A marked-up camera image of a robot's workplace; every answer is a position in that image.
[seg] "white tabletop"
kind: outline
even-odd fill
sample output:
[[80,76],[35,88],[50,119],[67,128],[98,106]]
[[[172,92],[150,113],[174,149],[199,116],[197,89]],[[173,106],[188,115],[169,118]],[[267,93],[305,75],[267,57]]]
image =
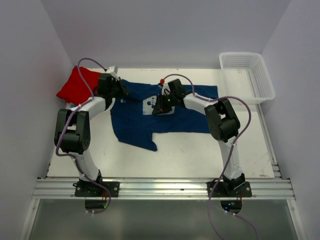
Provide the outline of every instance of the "white tabletop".
[[[130,82],[157,84],[168,74],[188,76],[195,85],[217,85],[219,96],[225,96],[220,69],[138,69],[120,68],[118,75]],[[188,82],[180,78],[182,84]],[[246,125],[248,112],[233,104],[241,122]],[[264,138],[257,107],[250,106],[252,121],[238,140],[240,164],[246,178],[274,178],[270,154]],[[119,142],[112,124],[110,109],[90,122],[89,150],[103,177],[120,178],[214,178],[223,169],[218,142],[209,133],[154,133],[154,152]],[[52,153],[48,177],[78,177],[75,165],[68,157]]]

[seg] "white plastic basket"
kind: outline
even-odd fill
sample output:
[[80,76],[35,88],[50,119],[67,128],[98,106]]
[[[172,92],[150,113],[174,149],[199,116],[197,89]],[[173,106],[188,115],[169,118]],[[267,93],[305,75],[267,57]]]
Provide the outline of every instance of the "white plastic basket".
[[276,93],[265,61],[251,52],[223,52],[219,56],[226,94],[248,104],[272,100]]

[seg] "glass panel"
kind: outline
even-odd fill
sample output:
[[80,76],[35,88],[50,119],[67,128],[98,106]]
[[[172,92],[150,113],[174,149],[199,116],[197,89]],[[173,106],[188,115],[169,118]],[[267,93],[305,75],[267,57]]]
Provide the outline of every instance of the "glass panel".
[[[85,213],[84,200],[40,201],[31,240],[215,240],[204,200],[119,200],[104,213]],[[217,229],[228,240],[254,240],[243,220],[212,202]],[[296,240],[285,200],[244,200],[240,215],[258,229],[261,240]]]

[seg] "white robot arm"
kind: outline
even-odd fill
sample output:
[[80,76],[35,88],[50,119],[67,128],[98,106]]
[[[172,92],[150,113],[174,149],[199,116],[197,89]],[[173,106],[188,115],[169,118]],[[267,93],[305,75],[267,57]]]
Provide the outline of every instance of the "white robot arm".
[[[230,101],[228,99],[214,101],[197,93],[186,92],[179,79],[160,85],[162,92],[157,96],[152,114],[165,114],[170,112],[173,106],[181,106],[205,115],[210,133],[218,141],[223,166],[227,165],[223,174],[225,188],[228,192],[233,192],[243,185],[246,180],[240,166],[238,146],[237,143],[233,144],[239,134],[240,122]],[[233,152],[227,163],[232,145]]]
[[78,111],[79,106],[71,109],[60,109],[58,111],[54,134],[54,143],[56,146],[65,129],[69,116],[72,112],[75,112],[68,125],[69,128],[67,128],[65,134],[62,136],[61,144],[57,147],[61,148],[64,153],[71,154],[76,158],[75,163],[79,171],[79,181],[74,184],[76,187],[74,195],[76,197],[101,196],[102,190],[97,184],[102,186],[104,183],[100,170],[95,165],[89,152],[91,140],[90,120],[97,114],[108,109],[112,104],[113,98],[123,98],[128,95],[128,93],[129,90],[117,76],[117,68],[115,66],[109,67],[105,73],[99,75],[97,94],[95,94],[93,99],[89,98],[90,102],[81,106]]

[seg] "red cloth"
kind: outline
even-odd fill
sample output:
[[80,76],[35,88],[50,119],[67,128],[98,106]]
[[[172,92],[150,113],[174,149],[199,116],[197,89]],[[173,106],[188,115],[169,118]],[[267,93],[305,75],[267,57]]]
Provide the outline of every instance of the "red cloth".
[[[80,67],[80,71],[91,90],[98,86],[98,77],[101,74],[100,72],[90,71],[82,66]],[[82,104],[91,96],[90,91],[81,79],[76,66],[73,68],[68,81],[56,96],[64,99],[67,103],[75,105]]]

